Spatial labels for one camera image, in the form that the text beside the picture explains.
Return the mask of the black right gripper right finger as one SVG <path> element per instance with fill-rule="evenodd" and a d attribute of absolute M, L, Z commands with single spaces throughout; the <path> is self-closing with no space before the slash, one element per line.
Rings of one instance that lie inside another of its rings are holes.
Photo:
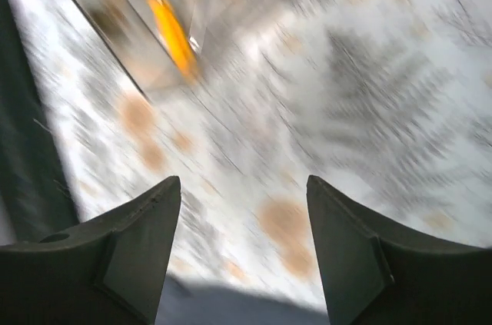
<path fill-rule="evenodd" d="M 489 324 L 491 251 L 440 239 L 320 177 L 307 207 L 332 324 Z"/>

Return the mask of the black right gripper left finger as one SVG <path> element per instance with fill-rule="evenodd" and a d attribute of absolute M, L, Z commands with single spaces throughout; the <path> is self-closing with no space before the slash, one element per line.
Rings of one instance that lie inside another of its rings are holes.
<path fill-rule="evenodd" d="M 181 206 L 171 176 L 36 243 L 1 248 L 3 324 L 153 324 Z"/>

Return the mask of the orange handled screwdriver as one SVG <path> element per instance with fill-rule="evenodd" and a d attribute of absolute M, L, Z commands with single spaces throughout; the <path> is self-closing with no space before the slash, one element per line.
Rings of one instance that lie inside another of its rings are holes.
<path fill-rule="evenodd" d="M 168 53 L 181 75 L 188 82 L 196 79 L 197 61 L 188 43 L 188 36 L 167 0 L 147 0 L 155 17 L 155 24 Z"/>

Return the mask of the clear plastic drawer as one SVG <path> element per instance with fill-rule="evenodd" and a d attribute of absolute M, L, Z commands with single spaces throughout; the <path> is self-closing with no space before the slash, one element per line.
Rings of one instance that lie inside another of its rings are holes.
<path fill-rule="evenodd" d="M 72 0 L 146 96 L 252 51 L 285 0 Z"/>

